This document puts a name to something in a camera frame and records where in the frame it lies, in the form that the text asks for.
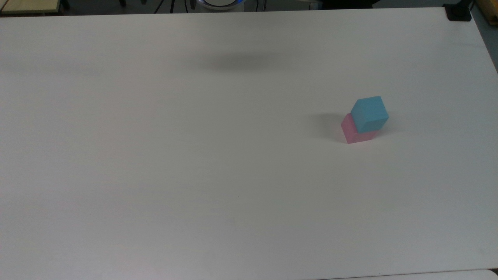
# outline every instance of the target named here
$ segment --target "cable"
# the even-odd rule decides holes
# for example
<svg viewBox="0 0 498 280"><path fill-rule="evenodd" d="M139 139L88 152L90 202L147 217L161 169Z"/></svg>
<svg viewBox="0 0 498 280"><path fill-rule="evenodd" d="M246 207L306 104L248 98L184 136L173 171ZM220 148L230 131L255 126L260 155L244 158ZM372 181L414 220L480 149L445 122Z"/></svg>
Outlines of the cable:
<svg viewBox="0 0 498 280"><path fill-rule="evenodd" d="M159 11L159 8L161 7L163 2L164 2L164 0L161 0L161 2L159 3L159 6L157 6L157 9L154 13L157 13L157 11Z"/></svg>
<svg viewBox="0 0 498 280"><path fill-rule="evenodd" d="M171 7L169 8L169 13L173 13L174 7L175 7L175 0L171 0Z"/></svg>

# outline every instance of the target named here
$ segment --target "foam block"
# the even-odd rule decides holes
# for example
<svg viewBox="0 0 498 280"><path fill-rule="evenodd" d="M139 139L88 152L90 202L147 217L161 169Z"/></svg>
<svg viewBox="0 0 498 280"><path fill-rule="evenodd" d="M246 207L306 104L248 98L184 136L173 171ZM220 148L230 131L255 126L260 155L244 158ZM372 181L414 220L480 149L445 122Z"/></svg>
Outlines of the foam block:
<svg viewBox="0 0 498 280"><path fill-rule="evenodd" d="M367 133L358 133L355 122L353 121L353 116L351 114L346 115L343 122L341 123L341 127L348 144L372 140L378 132L370 131Z"/></svg>
<svg viewBox="0 0 498 280"><path fill-rule="evenodd" d="M380 96L358 99L351 115L358 133L380 130L389 118Z"/></svg>

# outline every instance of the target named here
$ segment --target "cube face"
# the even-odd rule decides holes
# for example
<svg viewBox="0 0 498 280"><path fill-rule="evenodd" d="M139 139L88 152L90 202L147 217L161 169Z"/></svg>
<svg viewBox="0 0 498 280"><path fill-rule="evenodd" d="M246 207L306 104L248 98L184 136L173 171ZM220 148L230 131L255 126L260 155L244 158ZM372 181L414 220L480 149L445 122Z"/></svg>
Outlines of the cube face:
<svg viewBox="0 0 498 280"><path fill-rule="evenodd" d="M363 141L372 140L378 131L370 131L367 133L358 133L356 129L355 122L353 121L353 116L347 114L341 123L341 127L346 137L346 142L348 144L358 143Z"/></svg>
<svg viewBox="0 0 498 280"><path fill-rule="evenodd" d="M389 115L380 96L358 99L351 110L358 133L380 130Z"/></svg>

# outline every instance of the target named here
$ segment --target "blue cube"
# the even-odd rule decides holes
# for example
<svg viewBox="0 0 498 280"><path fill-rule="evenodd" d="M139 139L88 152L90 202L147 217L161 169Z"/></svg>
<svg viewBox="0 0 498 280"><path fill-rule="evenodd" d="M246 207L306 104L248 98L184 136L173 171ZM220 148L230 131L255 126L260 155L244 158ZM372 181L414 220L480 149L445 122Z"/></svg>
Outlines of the blue cube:
<svg viewBox="0 0 498 280"><path fill-rule="evenodd" d="M358 99L351 116L358 133L380 130L389 118L380 96Z"/></svg>

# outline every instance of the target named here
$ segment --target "table surface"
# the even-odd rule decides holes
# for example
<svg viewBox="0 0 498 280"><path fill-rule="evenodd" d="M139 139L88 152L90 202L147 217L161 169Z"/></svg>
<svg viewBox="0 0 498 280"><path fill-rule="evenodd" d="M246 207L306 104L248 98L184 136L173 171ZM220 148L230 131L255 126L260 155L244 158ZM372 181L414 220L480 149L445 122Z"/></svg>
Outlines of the table surface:
<svg viewBox="0 0 498 280"><path fill-rule="evenodd" d="M303 280L498 263L498 75L442 8L0 18L0 271ZM381 95L390 119L345 144Z"/></svg>
<svg viewBox="0 0 498 280"><path fill-rule="evenodd" d="M498 276L489 270L475 270L364 277L352 280L498 280Z"/></svg>
<svg viewBox="0 0 498 280"><path fill-rule="evenodd" d="M1 13L58 12L58 10L59 0L8 0Z"/></svg>

